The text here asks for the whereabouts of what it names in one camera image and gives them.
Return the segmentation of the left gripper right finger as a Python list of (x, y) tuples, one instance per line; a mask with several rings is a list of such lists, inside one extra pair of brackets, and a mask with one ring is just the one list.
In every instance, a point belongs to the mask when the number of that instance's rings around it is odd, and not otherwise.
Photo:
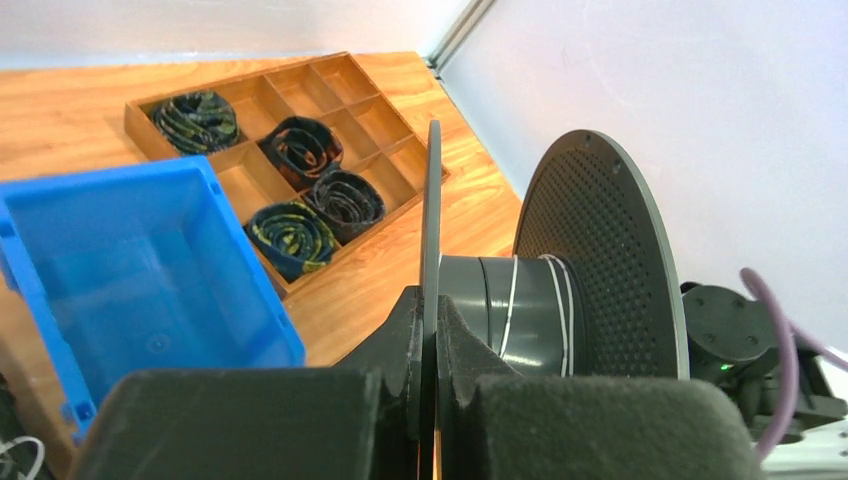
[(760, 479), (741, 416), (714, 386), (523, 376), (447, 296), (436, 322), (445, 479)]

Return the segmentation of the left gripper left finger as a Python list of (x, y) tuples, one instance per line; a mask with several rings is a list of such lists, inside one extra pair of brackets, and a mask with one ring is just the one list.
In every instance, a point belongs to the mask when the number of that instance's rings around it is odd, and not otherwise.
[(331, 367), (158, 369), (107, 396), (73, 479), (415, 479), (423, 293)]

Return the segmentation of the dark grey cable spool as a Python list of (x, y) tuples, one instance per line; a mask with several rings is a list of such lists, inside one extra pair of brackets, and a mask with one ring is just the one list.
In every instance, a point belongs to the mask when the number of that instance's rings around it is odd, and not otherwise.
[(441, 130), (430, 126), (420, 281), (435, 342), (449, 297), (509, 367), (536, 376), (689, 377), (677, 273), (658, 207), (610, 137), (575, 130), (537, 166), (509, 258), (440, 250)]

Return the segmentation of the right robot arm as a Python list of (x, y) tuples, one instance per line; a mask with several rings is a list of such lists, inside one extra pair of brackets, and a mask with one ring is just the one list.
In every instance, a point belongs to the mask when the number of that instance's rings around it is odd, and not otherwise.
[[(722, 286), (686, 282), (681, 292), (692, 377), (718, 386), (759, 441), (780, 400), (778, 340), (768, 309)], [(793, 417), (762, 468), (771, 479), (844, 479), (847, 396), (834, 389), (816, 350), (798, 340), (796, 353)]]

